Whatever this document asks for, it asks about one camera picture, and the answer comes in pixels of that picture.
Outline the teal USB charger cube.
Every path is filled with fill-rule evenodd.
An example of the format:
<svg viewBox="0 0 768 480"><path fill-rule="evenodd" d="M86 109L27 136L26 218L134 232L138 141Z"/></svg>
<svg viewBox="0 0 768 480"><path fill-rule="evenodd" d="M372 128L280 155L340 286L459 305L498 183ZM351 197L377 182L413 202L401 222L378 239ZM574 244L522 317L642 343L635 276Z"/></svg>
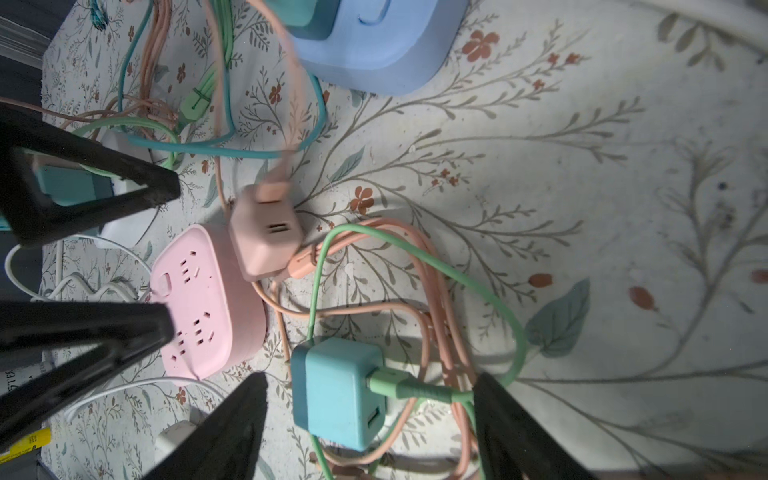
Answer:
<svg viewBox="0 0 768 480"><path fill-rule="evenodd" d="M367 449L383 428L386 400L366 380L383 365L372 344L336 337L298 344L290 361L295 425L353 451Z"/></svg>

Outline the pink USB charger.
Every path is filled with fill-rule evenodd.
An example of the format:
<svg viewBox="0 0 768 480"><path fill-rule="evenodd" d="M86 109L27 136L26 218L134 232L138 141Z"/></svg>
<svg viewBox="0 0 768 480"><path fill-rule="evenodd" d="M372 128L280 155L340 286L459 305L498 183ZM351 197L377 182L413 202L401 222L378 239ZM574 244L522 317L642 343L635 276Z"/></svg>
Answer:
<svg viewBox="0 0 768 480"><path fill-rule="evenodd" d="M229 232L243 278L252 282L284 270L304 233L286 196L269 196L271 186L251 184L238 196Z"/></svg>

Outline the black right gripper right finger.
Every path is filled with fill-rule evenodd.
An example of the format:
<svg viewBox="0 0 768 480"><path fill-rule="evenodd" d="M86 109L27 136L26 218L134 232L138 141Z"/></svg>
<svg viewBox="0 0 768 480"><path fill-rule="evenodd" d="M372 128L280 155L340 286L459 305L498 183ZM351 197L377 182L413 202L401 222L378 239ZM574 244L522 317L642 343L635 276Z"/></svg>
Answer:
<svg viewBox="0 0 768 480"><path fill-rule="evenodd" d="M487 479L591 479L490 374L473 387L476 436Z"/></svg>

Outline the pink power strip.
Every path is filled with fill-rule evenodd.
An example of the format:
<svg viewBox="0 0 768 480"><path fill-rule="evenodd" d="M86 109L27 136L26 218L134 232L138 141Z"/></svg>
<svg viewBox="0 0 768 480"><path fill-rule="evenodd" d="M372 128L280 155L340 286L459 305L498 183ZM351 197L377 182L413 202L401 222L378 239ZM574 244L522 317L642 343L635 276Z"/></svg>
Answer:
<svg viewBox="0 0 768 480"><path fill-rule="evenodd" d="M226 227L189 226L155 260L150 287L151 300L170 312L174 333L161 357L178 385L209 378L262 348L265 306L242 276Z"/></svg>

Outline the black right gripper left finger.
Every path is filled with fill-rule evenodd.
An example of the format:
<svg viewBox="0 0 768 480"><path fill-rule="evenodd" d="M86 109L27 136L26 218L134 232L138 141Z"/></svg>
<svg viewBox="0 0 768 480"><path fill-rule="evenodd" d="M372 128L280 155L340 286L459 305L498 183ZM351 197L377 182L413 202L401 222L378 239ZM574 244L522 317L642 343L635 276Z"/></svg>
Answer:
<svg viewBox="0 0 768 480"><path fill-rule="evenodd" d="M252 479L268 411L267 378L247 377L147 479Z"/></svg>

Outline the white USB charger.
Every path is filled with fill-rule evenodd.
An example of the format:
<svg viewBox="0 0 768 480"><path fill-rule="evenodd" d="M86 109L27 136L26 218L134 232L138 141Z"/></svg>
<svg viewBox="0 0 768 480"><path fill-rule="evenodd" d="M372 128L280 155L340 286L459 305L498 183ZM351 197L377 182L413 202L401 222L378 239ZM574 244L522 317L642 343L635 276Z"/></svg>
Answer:
<svg viewBox="0 0 768 480"><path fill-rule="evenodd" d="M159 465L197 429L189 420L182 420L161 431L154 441L155 464Z"/></svg>

